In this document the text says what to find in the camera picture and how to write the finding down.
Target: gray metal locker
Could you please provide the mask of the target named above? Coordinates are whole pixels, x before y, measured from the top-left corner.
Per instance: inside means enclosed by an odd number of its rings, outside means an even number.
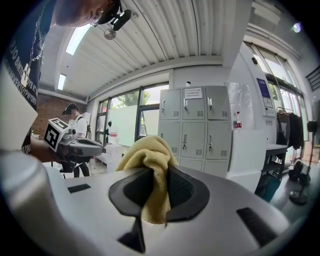
[[[181,156],[203,158],[205,143],[204,122],[184,122],[182,124]]]
[[[179,154],[180,122],[162,122],[158,129],[158,134],[163,138],[174,156]]]
[[[229,157],[231,129],[228,122],[208,121],[206,159],[226,160]]]
[[[225,86],[205,88],[208,120],[229,120],[229,95]]]
[[[205,119],[205,100],[202,90],[202,98],[185,99],[185,91],[182,91],[182,118],[184,120],[204,120]]]
[[[202,161],[181,158],[180,166],[187,167],[187,168],[190,168],[190,169],[195,169],[195,170],[201,172]]]
[[[215,175],[221,178],[227,177],[228,164],[226,162],[208,162],[204,163],[203,172],[206,174]]]
[[[180,90],[161,91],[160,109],[161,120],[180,119]]]

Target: microfiber cloth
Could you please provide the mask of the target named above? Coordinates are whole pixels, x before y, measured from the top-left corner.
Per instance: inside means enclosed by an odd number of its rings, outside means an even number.
[[[154,170],[153,191],[142,208],[141,217],[152,224],[166,222],[171,209],[167,189],[168,164],[178,165],[168,144],[159,136],[146,136],[136,141],[125,153],[115,171],[146,166]]]

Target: person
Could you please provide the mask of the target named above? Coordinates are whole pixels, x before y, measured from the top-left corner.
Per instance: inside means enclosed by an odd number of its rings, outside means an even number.
[[[76,104],[70,103],[66,109],[62,112],[62,115],[67,115],[69,118],[69,126],[75,129],[76,135],[81,138],[85,138],[87,135],[88,123],[86,119],[79,113],[79,109]],[[80,170],[82,170],[83,176],[89,176],[89,169],[85,162],[73,169],[73,175],[75,178],[79,178]]]
[[[106,23],[118,12],[119,4],[120,0],[42,0],[20,24],[1,65],[35,111],[44,43],[49,29],[55,25],[75,28],[89,23]],[[44,141],[31,136],[31,129],[21,150],[41,162],[58,161]]]

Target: black t-shirt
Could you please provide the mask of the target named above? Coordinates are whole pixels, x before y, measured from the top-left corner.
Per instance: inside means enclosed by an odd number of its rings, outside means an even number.
[[[39,29],[36,33],[36,39],[33,45],[32,58],[36,58],[41,52],[41,42],[42,44],[44,43],[46,35],[49,32],[55,4],[56,0],[44,0],[25,18],[18,30],[15,32],[3,57],[4,65],[8,70],[13,83],[34,110],[37,110],[38,85],[42,56],[31,62],[30,73],[28,76],[29,79],[27,79],[26,84],[23,85],[21,81],[25,76],[24,70],[26,64],[29,64],[31,59],[31,49],[33,39],[35,37],[36,24],[39,20],[40,14],[43,10],[42,19],[39,22]],[[21,151],[27,154],[31,151],[30,136],[31,133],[29,130],[21,148]]]

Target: black stand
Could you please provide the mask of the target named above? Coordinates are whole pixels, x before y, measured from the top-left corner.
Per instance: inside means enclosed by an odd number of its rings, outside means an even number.
[[[309,166],[308,170],[306,172],[306,176],[309,176],[310,168],[311,168],[311,161],[312,161],[312,156],[313,156],[313,151],[314,151],[314,144],[315,144],[315,134],[317,132],[317,122],[315,121],[309,121],[307,124],[308,132],[312,133],[312,143],[311,143],[311,155],[310,155],[310,161],[309,161]],[[289,199],[291,200],[292,203],[299,205],[299,206],[304,206],[308,202],[308,196],[306,193],[304,193],[304,188],[306,186],[307,182],[305,185],[302,186],[300,190],[293,190],[289,194]]]

